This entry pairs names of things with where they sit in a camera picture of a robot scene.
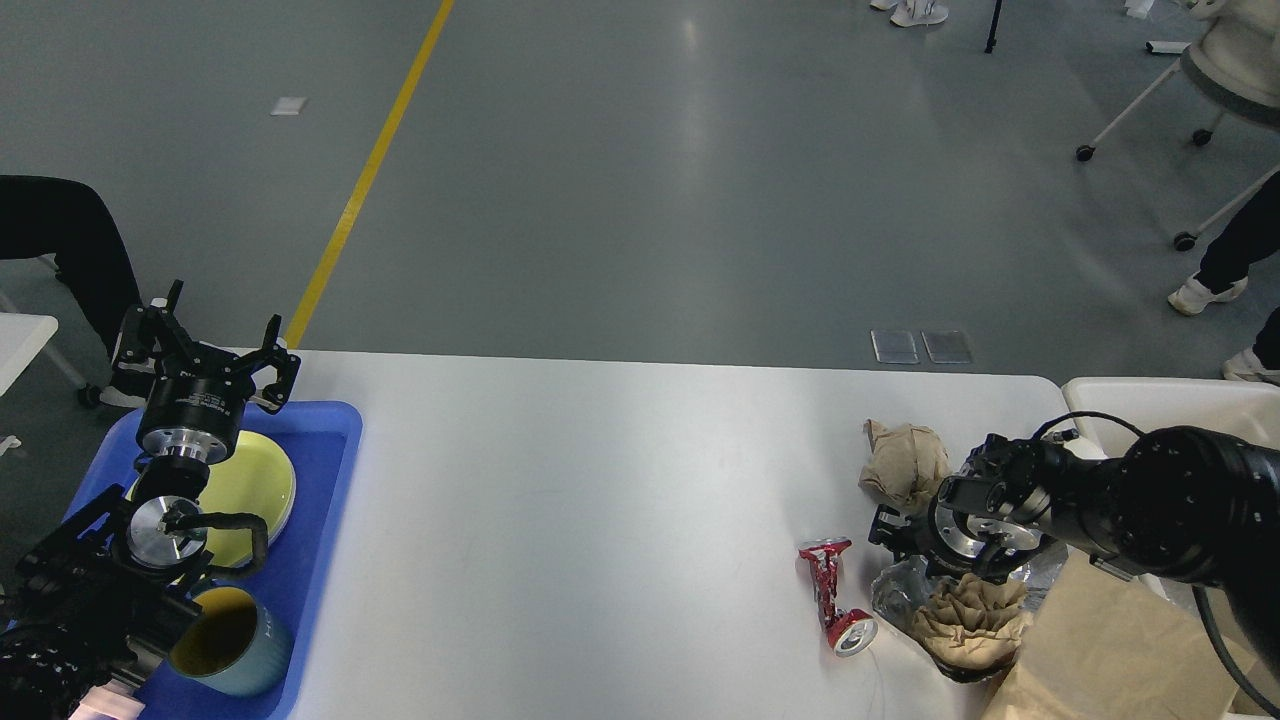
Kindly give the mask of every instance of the gray floor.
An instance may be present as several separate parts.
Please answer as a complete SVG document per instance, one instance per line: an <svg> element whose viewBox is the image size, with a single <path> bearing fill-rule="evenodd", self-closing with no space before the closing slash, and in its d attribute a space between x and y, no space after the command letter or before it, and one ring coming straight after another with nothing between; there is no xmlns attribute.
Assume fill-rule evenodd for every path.
<svg viewBox="0 0 1280 720"><path fill-rule="evenodd" d="M1204 316L1169 238L1280 156L1183 79L1071 159L1192 40L1171 1L988 3L891 28L863 3L460 3L303 346L876 368L872 328L960 329L920 370L1215 377L1280 305L1280 265ZM0 172L97 188L146 295L195 337L288 318L436 4L0 0ZM270 118L305 95L298 118ZM56 343L96 346L35 261L0 265ZM0 401L0 583L104 429L38 361Z"/></svg>

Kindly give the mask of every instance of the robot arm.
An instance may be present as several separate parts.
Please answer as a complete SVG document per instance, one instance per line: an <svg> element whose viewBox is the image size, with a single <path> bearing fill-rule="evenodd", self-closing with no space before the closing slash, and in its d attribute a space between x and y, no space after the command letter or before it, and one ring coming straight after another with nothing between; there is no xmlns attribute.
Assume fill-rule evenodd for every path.
<svg viewBox="0 0 1280 720"><path fill-rule="evenodd" d="M0 719L67 717L113 678L140 687L200 616L188 597L196 583L244 577L266 560L265 520L202 512L198 498L209 466L236 451L246 405L278 413L301 360L276 342L279 315L244 356L193 342L173 316L180 290L175 282L166 300L131 309L114 359L156 374L132 497L113 484L77 510L19 561L14 596L0 597ZM259 392L253 374L265 368L275 380ZM211 565L209 528L250 530L250 564Z"/></svg>
<svg viewBox="0 0 1280 720"><path fill-rule="evenodd" d="M988 436L937 503L1062 539L1120 577L1220 587L1280 675L1280 452L1190 427L1147 433L1101 461Z"/></svg>

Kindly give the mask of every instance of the crumpled paper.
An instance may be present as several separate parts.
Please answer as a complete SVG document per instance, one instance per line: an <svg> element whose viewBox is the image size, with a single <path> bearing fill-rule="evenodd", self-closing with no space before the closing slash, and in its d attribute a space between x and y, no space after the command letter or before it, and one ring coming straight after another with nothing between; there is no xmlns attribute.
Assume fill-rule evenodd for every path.
<svg viewBox="0 0 1280 720"><path fill-rule="evenodd" d="M1012 661L1030 612L1019 607L1027 585L1002 585L965 574L943 580L911 618L911 637L938 661L965 670L988 670Z"/></svg>
<svg viewBox="0 0 1280 720"><path fill-rule="evenodd" d="M1079 552L1024 641L982 720L1219 720L1235 694L1197 618Z"/></svg>
<svg viewBox="0 0 1280 720"><path fill-rule="evenodd" d="M881 496L895 510L914 515L924 511L950 471L947 450L929 428L901 425L888 429L867 420L872 461L863 468L859 483Z"/></svg>

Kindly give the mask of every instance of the plate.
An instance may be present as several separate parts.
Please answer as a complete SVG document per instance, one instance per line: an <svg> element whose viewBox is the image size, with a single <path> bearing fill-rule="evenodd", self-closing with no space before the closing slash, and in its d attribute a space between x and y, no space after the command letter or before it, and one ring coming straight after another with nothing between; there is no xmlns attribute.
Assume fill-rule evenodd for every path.
<svg viewBox="0 0 1280 720"><path fill-rule="evenodd" d="M134 480L129 488L133 497ZM236 454L209 466L209 486L200 493L204 512L252 512L266 520L268 544L284 529L293 511L297 478L284 448L271 438L241 430ZM214 565L234 568L248 562L253 542L247 530L210 528L206 548Z"/></svg>

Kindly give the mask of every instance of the cup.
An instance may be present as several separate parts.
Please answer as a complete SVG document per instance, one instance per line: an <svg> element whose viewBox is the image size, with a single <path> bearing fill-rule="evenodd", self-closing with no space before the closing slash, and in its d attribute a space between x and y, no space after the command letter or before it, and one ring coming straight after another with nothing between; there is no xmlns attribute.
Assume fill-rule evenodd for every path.
<svg viewBox="0 0 1280 720"><path fill-rule="evenodd" d="M234 697L264 693L284 679L293 635L262 603L230 585L195 601L204 612L169 652L174 671Z"/></svg>

